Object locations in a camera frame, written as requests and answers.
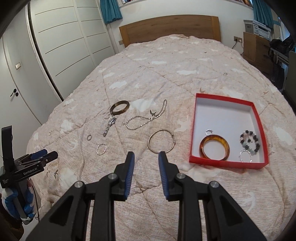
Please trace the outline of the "large twisted silver hoop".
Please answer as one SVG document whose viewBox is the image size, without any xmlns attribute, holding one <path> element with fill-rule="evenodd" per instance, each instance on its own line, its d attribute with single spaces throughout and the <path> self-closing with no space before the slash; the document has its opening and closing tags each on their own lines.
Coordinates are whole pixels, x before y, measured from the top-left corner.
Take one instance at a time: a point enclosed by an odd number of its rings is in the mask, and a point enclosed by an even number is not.
<svg viewBox="0 0 296 241">
<path fill-rule="evenodd" d="M 252 155 L 248 150 L 242 150 L 239 154 L 239 161 L 242 163 L 251 163 Z"/>
</svg>

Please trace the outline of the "amber translucent bangle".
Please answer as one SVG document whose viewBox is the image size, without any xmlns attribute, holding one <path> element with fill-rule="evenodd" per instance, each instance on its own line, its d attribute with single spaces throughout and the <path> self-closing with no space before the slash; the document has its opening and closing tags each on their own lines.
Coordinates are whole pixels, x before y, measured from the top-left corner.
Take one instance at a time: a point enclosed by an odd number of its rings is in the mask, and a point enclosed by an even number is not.
<svg viewBox="0 0 296 241">
<path fill-rule="evenodd" d="M 202 158 L 226 161 L 230 155 L 230 147 L 223 137 L 212 134 L 201 140 L 199 152 Z"/>
</svg>

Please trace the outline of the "silver rhinestone watch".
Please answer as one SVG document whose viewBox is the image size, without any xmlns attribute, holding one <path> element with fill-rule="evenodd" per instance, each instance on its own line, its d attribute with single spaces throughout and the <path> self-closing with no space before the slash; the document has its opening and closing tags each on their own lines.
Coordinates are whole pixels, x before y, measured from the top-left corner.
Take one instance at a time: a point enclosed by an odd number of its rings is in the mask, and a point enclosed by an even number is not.
<svg viewBox="0 0 296 241">
<path fill-rule="evenodd" d="M 116 123 L 116 118 L 115 117 L 112 117 L 109 121 L 108 121 L 108 124 L 107 124 L 107 127 L 103 133 L 103 136 L 106 137 L 106 135 L 108 134 L 109 132 L 109 129 Z"/>
</svg>

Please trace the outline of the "dark brown bangle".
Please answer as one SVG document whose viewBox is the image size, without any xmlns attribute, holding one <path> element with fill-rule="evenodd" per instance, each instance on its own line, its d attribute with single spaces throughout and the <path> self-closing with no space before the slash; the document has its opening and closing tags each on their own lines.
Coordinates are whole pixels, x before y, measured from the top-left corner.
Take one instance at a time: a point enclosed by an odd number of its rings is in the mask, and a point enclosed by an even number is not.
<svg viewBox="0 0 296 241">
<path fill-rule="evenodd" d="M 130 103 L 126 100 L 120 100 L 113 104 L 110 108 L 110 114 L 112 116 L 121 115 L 125 113 L 130 107 Z"/>
</svg>

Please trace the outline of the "thin silver bangle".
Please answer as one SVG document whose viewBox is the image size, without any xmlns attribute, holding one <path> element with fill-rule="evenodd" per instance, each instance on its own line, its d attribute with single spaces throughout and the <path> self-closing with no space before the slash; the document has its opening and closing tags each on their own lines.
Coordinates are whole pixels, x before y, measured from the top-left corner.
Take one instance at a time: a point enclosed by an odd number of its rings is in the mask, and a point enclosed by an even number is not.
<svg viewBox="0 0 296 241">
<path fill-rule="evenodd" d="M 158 154 L 161 151 L 169 153 L 173 150 L 175 145 L 175 135 L 173 132 L 165 129 L 160 129 L 153 132 L 147 141 L 148 149 L 154 154 Z"/>
</svg>

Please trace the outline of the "red shallow box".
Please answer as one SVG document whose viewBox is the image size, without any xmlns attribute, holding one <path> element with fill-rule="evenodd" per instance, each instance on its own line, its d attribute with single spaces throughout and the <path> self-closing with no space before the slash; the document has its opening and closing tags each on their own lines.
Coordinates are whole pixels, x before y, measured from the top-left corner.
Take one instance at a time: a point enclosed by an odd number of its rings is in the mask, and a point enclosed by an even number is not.
<svg viewBox="0 0 296 241">
<path fill-rule="evenodd" d="M 229 144 L 226 161 L 202 158 L 201 140 L 219 135 Z M 251 163 L 239 161 L 242 150 L 250 151 Z M 253 102 L 212 94 L 196 94 L 189 161 L 219 168 L 261 169 L 269 164 L 267 143 L 259 114 Z"/>
</svg>

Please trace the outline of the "beige patterned quilt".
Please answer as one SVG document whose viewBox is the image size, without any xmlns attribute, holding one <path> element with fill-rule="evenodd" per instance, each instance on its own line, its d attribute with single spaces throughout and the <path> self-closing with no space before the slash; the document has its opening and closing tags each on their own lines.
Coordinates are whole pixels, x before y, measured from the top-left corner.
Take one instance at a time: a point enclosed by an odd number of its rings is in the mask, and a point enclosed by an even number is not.
<svg viewBox="0 0 296 241">
<path fill-rule="evenodd" d="M 260 170 L 220 169 L 189 162 L 195 96 L 254 103 L 267 140 L 269 164 Z M 120 100 L 129 109 L 112 116 Z M 108 121 L 116 118 L 106 137 Z M 179 205 L 166 201 L 158 157 L 147 147 L 160 129 L 173 132 L 167 156 L 195 181 L 216 180 L 267 240 L 276 239 L 295 211 L 295 113 L 284 96 L 238 52 L 220 42 L 172 35 L 130 45 L 102 61 L 50 114 L 27 151 L 56 151 L 58 159 L 33 177 L 44 216 L 76 182 L 92 183 L 135 154 L 126 202 L 115 205 L 117 240 L 176 240 Z M 106 144 L 98 156 L 96 147 Z"/>
</svg>

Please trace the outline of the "white sliding wardrobe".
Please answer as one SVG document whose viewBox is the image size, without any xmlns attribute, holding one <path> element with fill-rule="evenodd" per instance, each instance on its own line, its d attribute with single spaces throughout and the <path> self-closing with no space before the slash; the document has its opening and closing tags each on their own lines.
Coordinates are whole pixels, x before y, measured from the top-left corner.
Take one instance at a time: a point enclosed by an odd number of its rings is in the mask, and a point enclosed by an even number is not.
<svg viewBox="0 0 296 241">
<path fill-rule="evenodd" d="M 114 55 L 98 1 L 31 1 L 28 13 L 41 58 L 62 99 Z"/>
</svg>

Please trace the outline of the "grey office chair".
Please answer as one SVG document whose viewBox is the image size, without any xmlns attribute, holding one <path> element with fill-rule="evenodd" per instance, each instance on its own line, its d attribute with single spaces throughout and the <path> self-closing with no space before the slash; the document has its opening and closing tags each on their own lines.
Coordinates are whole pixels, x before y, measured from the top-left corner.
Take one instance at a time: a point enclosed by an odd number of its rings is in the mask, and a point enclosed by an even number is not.
<svg viewBox="0 0 296 241">
<path fill-rule="evenodd" d="M 289 65 L 284 92 L 289 100 L 295 105 L 296 102 L 296 53 L 289 52 Z"/>
</svg>

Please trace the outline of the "teal curtain left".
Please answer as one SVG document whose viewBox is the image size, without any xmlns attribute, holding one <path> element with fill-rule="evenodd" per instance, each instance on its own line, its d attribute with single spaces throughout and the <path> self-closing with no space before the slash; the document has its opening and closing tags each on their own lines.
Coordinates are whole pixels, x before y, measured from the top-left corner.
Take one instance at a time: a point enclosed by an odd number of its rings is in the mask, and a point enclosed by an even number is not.
<svg viewBox="0 0 296 241">
<path fill-rule="evenodd" d="M 105 24 L 122 19 L 117 0 L 100 0 L 100 9 Z"/>
</svg>

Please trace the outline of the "teal curtain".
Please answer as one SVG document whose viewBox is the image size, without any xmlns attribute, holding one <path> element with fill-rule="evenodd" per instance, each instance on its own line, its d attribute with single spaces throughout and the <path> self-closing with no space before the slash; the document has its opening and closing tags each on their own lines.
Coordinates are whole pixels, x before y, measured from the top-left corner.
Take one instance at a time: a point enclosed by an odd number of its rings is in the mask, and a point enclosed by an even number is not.
<svg viewBox="0 0 296 241">
<path fill-rule="evenodd" d="M 117 0 L 100 0 L 100 9 L 105 24 L 122 19 Z"/>
<path fill-rule="evenodd" d="M 273 29 L 271 8 L 262 0 L 252 0 L 254 19 Z"/>
</svg>

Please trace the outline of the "wooden dresser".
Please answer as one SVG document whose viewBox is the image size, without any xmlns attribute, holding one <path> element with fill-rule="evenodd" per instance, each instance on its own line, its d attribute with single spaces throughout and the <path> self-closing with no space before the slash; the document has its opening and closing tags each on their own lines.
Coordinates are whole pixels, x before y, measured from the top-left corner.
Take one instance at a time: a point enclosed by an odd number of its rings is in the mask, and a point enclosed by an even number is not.
<svg viewBox="0 0 296 241">
<path fill-rule="evenodd" d="M 265 76 L 272 74 L 273 63 L 268 55 L 269 41 L 259 35 L 243 33 L 243 58 Z"/>
</svg>

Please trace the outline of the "wooden headboard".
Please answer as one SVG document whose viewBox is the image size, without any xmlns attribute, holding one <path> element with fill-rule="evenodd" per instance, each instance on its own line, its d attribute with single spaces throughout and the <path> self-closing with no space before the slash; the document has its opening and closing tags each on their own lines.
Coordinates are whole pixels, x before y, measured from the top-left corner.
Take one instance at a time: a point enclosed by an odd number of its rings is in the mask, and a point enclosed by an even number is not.
<svg viewBox="0 0 296 241">
<path fill-rule="evenodd" d="M 219 18 L 205 15 L 172 15 L 146 19 L 119 27 L 125 47 L 177 34 L 221 41 Z"/>
</svg>

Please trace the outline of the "white printer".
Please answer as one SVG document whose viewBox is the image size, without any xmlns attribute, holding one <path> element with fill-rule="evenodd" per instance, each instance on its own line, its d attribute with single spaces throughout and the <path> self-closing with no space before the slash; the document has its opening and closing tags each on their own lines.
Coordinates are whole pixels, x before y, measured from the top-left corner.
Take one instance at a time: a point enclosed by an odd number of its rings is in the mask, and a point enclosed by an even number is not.
<svg viewBox="0 0 296 241">
<path fill-rule="evenodd" d="M 271 29 L 256 20 L 243 20 L 245 32 L 259 35 L 267 40 L 271 40 Z"/>
</svg>

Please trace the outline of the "teal curtain right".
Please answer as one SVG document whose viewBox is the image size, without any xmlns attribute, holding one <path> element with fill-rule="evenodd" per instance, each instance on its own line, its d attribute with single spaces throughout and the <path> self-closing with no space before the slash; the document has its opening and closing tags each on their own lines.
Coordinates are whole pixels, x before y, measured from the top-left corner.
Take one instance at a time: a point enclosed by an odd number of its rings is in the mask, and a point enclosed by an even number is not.
<svg viewBox="0 0 296 241">
<path fill-rule="evenodd" d="M 273 29 L 271 8 L 262 0 L 252 0 L 254 19 Z"/>
</svg>

